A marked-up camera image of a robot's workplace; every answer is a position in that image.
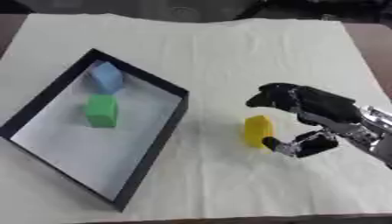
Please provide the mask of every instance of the black glove finger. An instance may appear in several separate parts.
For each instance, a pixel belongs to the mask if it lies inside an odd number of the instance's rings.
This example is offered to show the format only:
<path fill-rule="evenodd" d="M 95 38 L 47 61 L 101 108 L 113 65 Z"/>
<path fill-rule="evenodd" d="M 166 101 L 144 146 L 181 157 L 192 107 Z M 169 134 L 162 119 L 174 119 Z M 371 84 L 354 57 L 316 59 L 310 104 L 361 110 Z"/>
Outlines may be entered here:
<path fill-rule="evenodd" d="M 317 133 L 317 131 L 311 131 L 304 133 L 300 136 L 296 137 L 296 141 L 302 141 L 307 137 L 313 136 Z M 330 149 L 336 148 L 339 145 L 336 138 L 326 137 L 324 135 L 318 135 L 314 138 L 310 138 L 309 140 L 304 140 L 301 144 L 301 151 L 297 153 L 298 158 L 309 157 L 315 154 L 318 154 L 323 151 L 328 151 Z"/>
<path fill-rule="evenodd" d="M 266 136 L 262 139 L 262 143 L 267 146 L 270 150 L 275 151 L 277 146 L 282 142 L 278 139 L 274 138 L 273 136 Z"/>
<path fill-rule="evenodd" d="M 261 86 L 260 93 L 250 98 L 246 105 L 251 108 L 270 107 L 290 111 L 297 105 L 290 95 L 290 90 L 297 87 L 287 83 L 270 83 Z"/>
<path fill-rule="evenodd" d="M 297 114 L 297 120 L 303 124 L 306 125 L 311 125 L 311 126 L 317 126 L 319 125 L 317 122 L 311 121 L 311 120 L 307 120 L 305 118 L 303 118 L 300 114 Z"/>

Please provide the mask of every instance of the white paper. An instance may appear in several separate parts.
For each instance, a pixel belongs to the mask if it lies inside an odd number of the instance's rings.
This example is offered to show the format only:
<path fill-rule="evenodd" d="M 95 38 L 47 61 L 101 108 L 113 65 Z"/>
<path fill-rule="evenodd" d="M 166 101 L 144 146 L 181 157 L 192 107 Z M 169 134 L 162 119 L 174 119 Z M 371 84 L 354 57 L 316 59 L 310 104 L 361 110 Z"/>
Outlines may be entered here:
<path fill-rule="evenodd" d="M 124 213 L 2 141 L 1 219 L 53 223 L 392 211 L 392 171 L 345 141 L 296 160 L 247 148 L 243 120 L 266 115 L 284 141 L 313 129 L 244 102 L 265 83 L 310 85 L 392 111 L 344 27 L 252 19 L 174 24 L 101 16 L 31 15 L 0 61 L 6 121 L 95 47 L 191 92 L 190 108 Z"/>

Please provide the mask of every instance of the robotic arm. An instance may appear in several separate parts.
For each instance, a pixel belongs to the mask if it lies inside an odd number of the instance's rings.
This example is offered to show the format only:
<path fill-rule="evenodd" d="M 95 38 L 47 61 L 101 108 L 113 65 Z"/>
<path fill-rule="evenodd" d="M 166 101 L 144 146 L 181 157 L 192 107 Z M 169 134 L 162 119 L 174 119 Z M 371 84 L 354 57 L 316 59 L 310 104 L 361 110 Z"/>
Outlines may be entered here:
<path fill-rule="evenodd" d="M 270 107 L 297 114 L 304 124 L 320 126 L 297 136 L 290 143 L 274 137 L 262 142 L 271 150 L 289 157 L 304 158 L 339 145 L 336 137 L 380 159 L 392 167 L 392 115 L 378 108 L 357 108 L 355 100 L 288 83 L 270 83 L 247 101 L 247 106 Z"/>

